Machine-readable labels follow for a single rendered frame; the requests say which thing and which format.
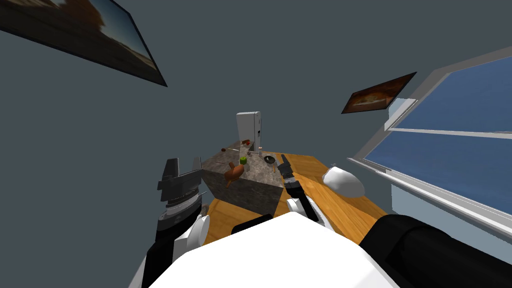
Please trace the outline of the white refrigerator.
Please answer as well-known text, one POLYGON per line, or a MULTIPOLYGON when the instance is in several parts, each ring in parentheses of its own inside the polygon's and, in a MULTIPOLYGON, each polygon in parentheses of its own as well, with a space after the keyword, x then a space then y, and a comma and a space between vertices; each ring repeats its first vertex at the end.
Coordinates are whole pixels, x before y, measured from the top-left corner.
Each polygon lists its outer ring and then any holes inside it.
POLYGON ((248 140, 249 149, 258 151, 261 146, 261 112, 239 112, 236 114, 238 136, 241 142, 248 140))

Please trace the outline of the white framed window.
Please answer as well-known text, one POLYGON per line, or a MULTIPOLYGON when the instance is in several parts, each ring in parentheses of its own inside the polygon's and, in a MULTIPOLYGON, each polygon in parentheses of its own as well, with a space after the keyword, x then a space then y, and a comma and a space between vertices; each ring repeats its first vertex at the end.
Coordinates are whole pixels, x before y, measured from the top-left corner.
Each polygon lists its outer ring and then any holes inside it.
POLYGON ((350 161, 512 239, 512 46, 433 70, 350 161))

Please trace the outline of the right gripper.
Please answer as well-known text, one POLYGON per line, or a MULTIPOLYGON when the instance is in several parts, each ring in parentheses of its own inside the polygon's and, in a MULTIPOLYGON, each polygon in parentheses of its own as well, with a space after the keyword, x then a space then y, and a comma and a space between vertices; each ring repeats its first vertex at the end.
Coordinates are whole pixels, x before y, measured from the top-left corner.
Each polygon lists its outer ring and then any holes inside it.
POLYGON ((282 179, 284 182, 295 182, 296 179, 291 168, 291 164, 286 159, 283 159, 283 163, 277 166, 282 179))

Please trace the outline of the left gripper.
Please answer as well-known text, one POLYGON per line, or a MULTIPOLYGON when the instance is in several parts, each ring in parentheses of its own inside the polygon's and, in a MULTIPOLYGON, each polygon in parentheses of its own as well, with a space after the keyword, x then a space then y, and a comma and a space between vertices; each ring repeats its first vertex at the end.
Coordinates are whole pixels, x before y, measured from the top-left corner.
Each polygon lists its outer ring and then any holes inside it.
POLYGON ((157 190, 161 191, 160 201, 174 201, 186 197, 199 187, 202 174, 202 161, 199 156, 193 159, 192 171, 184 174, 180 174, 178 158, 167 159, 162 179, 157 184, 157 190))

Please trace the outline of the grey stone counter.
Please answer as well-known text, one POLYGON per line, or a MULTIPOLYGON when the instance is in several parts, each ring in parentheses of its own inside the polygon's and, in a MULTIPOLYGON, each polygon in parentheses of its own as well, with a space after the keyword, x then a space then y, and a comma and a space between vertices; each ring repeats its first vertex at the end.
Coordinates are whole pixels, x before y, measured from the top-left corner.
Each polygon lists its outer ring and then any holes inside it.
POLYGON ((265 162, 265 156, 272 155, 260 155, 253 142, 247 145, 237 140, 225 151, 219 151, 201 163, 203 181, 214 198, 220 201, 259 215, 274 215, 284 186, 277 172, 278 162, 265 162), (239 166, 242 157, 246 158, 246 163, 242 165, 244 171, 238 179, 229 183, 225 178, 225 173, 232 169, 229 163, 239 166))

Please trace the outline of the small orange framed picture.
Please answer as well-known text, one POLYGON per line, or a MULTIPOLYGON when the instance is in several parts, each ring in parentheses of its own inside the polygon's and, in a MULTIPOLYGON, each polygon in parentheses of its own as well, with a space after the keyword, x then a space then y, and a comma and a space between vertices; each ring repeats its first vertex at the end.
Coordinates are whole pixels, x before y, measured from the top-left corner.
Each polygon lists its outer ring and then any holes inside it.
POLYGON ((341 113, 355 114, 387 109, 416 74, 417 71, 414 71, 353 93, 341 113))

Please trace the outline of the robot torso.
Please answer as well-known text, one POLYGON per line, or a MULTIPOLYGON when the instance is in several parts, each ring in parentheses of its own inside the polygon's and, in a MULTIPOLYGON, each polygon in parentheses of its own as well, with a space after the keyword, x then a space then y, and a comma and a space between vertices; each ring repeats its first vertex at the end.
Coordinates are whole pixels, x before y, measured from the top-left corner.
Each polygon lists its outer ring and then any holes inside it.
POLYGON ((359 245, 296 212, 187 248, 143 287, 148 260, 128 288, 399 288, 359 245))

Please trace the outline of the white rounded shape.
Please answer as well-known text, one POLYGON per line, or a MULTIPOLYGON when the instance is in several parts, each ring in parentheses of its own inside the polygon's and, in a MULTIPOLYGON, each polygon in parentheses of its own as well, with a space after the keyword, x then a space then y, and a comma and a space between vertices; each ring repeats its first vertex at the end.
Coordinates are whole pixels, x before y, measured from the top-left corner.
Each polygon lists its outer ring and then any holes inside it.
POLYGON ((331 190, 346 198, 360 198, 365 195, 362 182, 354 174, 337 166, 328 168, 322 181, 331 190))

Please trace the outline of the large dark framed picture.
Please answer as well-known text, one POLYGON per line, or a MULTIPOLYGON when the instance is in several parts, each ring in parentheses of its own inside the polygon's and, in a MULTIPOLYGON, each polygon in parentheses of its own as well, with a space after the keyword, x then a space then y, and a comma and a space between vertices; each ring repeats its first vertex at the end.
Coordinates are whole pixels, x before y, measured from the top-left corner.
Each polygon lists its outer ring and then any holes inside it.
POLYGON ((114 0, 0 0, 0 30, 166 86, 133 17, 114 0))

